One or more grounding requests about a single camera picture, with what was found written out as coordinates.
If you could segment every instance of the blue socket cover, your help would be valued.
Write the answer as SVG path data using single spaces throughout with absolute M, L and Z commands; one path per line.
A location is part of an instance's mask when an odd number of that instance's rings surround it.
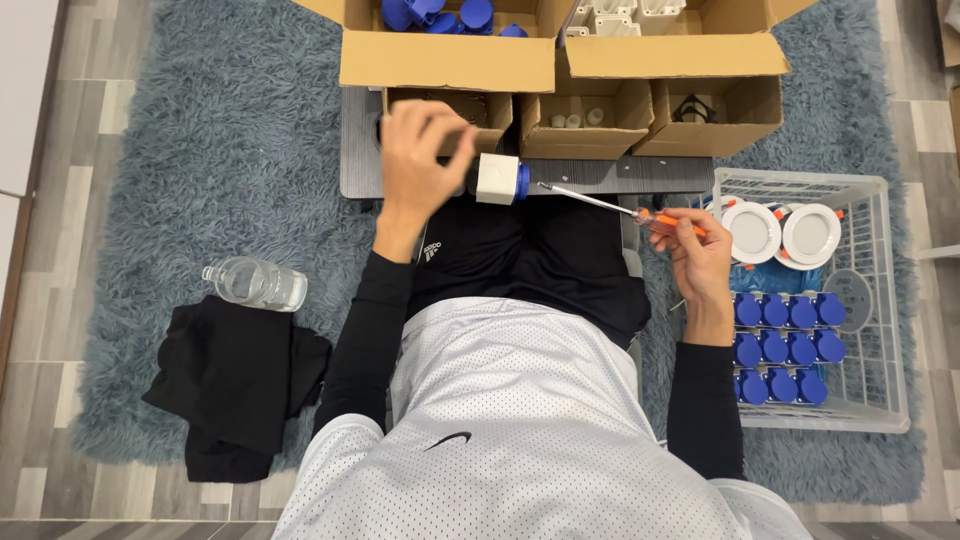
M 756 369 L 740 370 L 740 396 L 741 403 L 763 405 L 770 396 L 770 390 L 767 383 L 760 377 Z
M 520 28 L 520 25 L 516 23 L 504 27 L 504 29 L 500 31 L 499 35 L 500 37 L 530 37 L 527 34 L 527 31 Z
M 783 364 L 789 353 L 786 339 L 780 337 L 779 330 L 761 330 L 760 349 L 763 351 L 763 361 L 771 364 Z
M 383 22 L 394 32 L 405 32 L 414 19 L 404 0 L 382 0 L 380 11 L 383 13 Z
M 420 26 L 434 23 L 437 13 L 444 8 L 446 0 L 406 0 L 410 6 L 410 16 Z
M 817 309 L 817 324 L 838 327 L 847 320 L 847 309 L 832 292 L 818 292 L 813 301 Z
M 827 385 L 812 369 L 797 370 L 797 403 L 821 405 L 827 400 Z
M 816 324 L 817 310 L 813 308 L 809 297 L 791 296 L 787 308 L 790 310 L 790 314 L 787 316 L 786 326 L 807 330 L 813 328 L 813 325 Z
M 434 19 L 433 24 L 426 27 L 427 34 L 462 34 L 464 32 L 464 23 L 457 21 L 457 15 L 453 13 L 440 13 Z
M 779 294 L 764 294 L 760 298 L 760 323 L 763 326 L 782 328 L 789 311 Z
M 817 347 L 810 341 L 810 336 L 801 331 L 787 332 L 786 346 L 788 364 L 810 366 L 817 361 Z
M 460 20 L 469 34 L 493 33 L 493 4 L 490 0 L 466 0 L 460 7 Z
M 824 362 L 842 362 L 847 355 L 847 346 L 834 329 L 813 331 L 813 345 L 817 348 L 817 357 Z
M 733 323 L 740 327 L 755 327 L 760 322 L 760 306 L 753 294 L 738 292 L 733 297 Z
M 799 391 L 797 382 L 790 377 L 785 367 L 772 367 L 763 374 L 763 380 L 770 390 L 770 401 L 792 404 Z
M 748 331 L 739 331 L 733 335 L 733 360 L 737 365 L 756 367 L 760 363 L 761 355 L 755 335 Z
M 530 165 L 520 164 L 516 170 L 516 191 L 514 191 L 514 202 L 525 201 L 527 191 L 530 190 Z

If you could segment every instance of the white plastic basket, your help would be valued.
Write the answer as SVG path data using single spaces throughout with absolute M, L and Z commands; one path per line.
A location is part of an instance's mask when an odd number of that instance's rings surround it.
M 847 307 L 847 356 L 829 364 L 829 397 L 817 407 L 742 405 L 745 427 L 903 433 L 910 427 L 897 322 L 897 298 L 890 237 L 887 183 L 876 176 L 854 176 L 718 168 L 712 195 L 736 195 L 758 203 L 821 203 L 844 211 L 840 245 L 824 267 L 821 286 L 839 270 L 853 270 L 869 288 L 869 298 L 839 295 Z

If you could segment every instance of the desk surface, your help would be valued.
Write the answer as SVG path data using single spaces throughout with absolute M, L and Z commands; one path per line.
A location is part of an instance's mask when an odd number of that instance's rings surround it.
M 383 113 L 380 92 L 344 86 L 340 107 L 340 192 L 348 199 L 380 199 L 380 146 L 377 121 Z M 497 153 L 516 155 L 518 122 Z M 551 192 L 536 185 L 548 182 L 580 193 L 702 193 L 713 189 L 711 158 L 644 158 L 604 160 L 523 160 L 530 165 L 530 195 Z M 476 166 L 467 185 L 476 185 Z

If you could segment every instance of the person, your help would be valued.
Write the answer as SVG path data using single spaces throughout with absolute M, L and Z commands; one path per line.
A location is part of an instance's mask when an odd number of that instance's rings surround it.
M 476 128 L 442 102 L 397 102 L 381 132 L 376 237 L 274 538 L 810 538 L 744 477 L 732 238 L 709 213 L 649 237 L 686 299 L 666 450 L 624 350 L 650 308 L 619 215 L 451 198 Z

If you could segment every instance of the open cardboard box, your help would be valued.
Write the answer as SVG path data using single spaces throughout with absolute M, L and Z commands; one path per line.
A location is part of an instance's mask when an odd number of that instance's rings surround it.
M 493 36 L 384 27 L 379 0 L 294 0 L 344 27 L 340 84 L 552 92 L 556 37 L 577 0 L 492 0 Z M 462 0 L 447 0 L 459 12 Z M 517 23 L 530 37 L 498 37 Z
M 662 79 L 651 82 L 654 123 L 634 156 L 728 158 L 783 124 L 780 77 Z M 694 95 L 716 111 L 716 123 L 675 122 Z
M 555 94 L 521 94 L 520 157 L 618 160 L 648 132 L 654 119 L 650 83 L 642 79 L 578 81 Z M 587 121 L 593 109 L 603 121 Z M 553 128 L 554 115 L 577 114 L 581 128 Z
M 471 124 L 477 126 L 474 147 L 478 153 L 494 154 L 503 133 L 514 123 L 511 94 L 506 92 L 470 92 L 436 88 L 383 88 L 383 110 L 404 99 L 439 100 L 450 105 Z M 460 134 L 446 138 L 438 156 L 453 156 Z
M 687 0 L 666 36 L 566 37 L 573 77 L 661 79 L 782 75 L 769 30 L 816 0 Z

